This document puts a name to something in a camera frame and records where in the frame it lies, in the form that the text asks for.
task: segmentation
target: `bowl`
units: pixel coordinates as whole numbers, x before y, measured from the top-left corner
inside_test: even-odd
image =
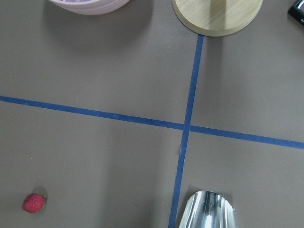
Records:
[[[101,15],[121,8],[129,0],[49,0],[74,13]]]

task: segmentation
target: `black device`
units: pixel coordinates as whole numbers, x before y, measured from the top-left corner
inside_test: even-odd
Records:
[[[288,13],[304,26],[304,0],[296,1]]]

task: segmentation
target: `bowl rim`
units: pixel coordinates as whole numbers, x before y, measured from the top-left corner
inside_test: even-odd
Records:
[[[79,1],[79,2],[63,1],[63,0],[49,0],[49,1],[59,3],[59,4],[62,4],[62,5],[74,6],[74,5],[87,5],[87,4],[90,4],[90,3],[103,1],[103,0],[88,0],[88,1]]]

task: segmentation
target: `round wooden board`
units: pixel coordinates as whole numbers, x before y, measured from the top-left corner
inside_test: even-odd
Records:
[[[263,0],[172,0],[179,20],[192,31],[221,37],[246,27]]]

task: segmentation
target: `blue tape strip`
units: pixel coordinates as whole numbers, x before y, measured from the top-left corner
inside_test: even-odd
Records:
[[[58,111],[63,111],[63,112],[68,112],[68,113],[97,116],[97,117],[102,117],[102,118],[115,119],[115,120],[121,120],[121,121],[127,121],[127,122],[132,122],[132,123],[139,123],[139,124],[147,124],[147,125],[153,125],[153,126],[159,126],[159,127],[166,127],[166,128],[177,129],[177,130],[182,130],[184,127],[184,125],[181,123],[173,123],[173,122],[167,122],[167,121],[161,121],[161,120],[141,118],[141,117],[136,117],[136,116],[107,113],[107,112],[101,112],[101,111],[84,109],[84,108],[76,108],[76,107],[70,107],[70,106],[59,105],[59,104],[50,104],[50,103],[44,103],[44,102],[38,102],[38,101],[18,99],[18,98],[13,98],[13,97],[0,96],[0,100],[4,101],[4,102],[8,102],[8,103],[19,104],[19,105],[23,104],[23,105],[39,107],[39,108],[46,108],[46,109],[53,109],[53,110],[58,110]]]
[[[174,184],[174,191],[173,191],[173,198],[172,198],[172,206],[170,211],[169,217],[169,225],[168,228],[174,228],[176,222],[176,215],[177,215],[177,207],[179,203],[180,191],[181,191],[181,179],[184,170],[184,163],[186,157],[186,150],[188,144],[188,136],[190,131],[190,123],[192,117],[192,109],[196,91],[196,84],[199,74],[199,67],[200,67],[200,57],[202,52],[204,37],[202,35],[198,35],[198,40],[196,43],[196,50],[195,50],[195,57],[193,63],[193,70],[190,82],[190,89],[188,95],[188,102],[187,102],[187,109],[185,114],[185,124],[182,132],[181,137],[181,144],[180,144],[180,156],[177,164],[177,171],[175,177],[175,184]]]
[[[233,139],[253,141],[253,142],[258,142],[258,143],[267,143],[267,144],[278,145],[278,146],[286,146],[286,147],[292,147],[292,148],[297,148],[297,149],[304,149],[303,142],[276,139],[276,138],[264,137],[264,136],[253,135],[253,134],[243,134],[243,133],[238,133],[238,132],[230,132],[230,131],[217,130],[217,129],[207,128],[207,127],[198,127],[198,126],[191,126],[190,131],[202,133],[202,134],[211,134],[211,135],[216,135],[216,136],[233,138]]]

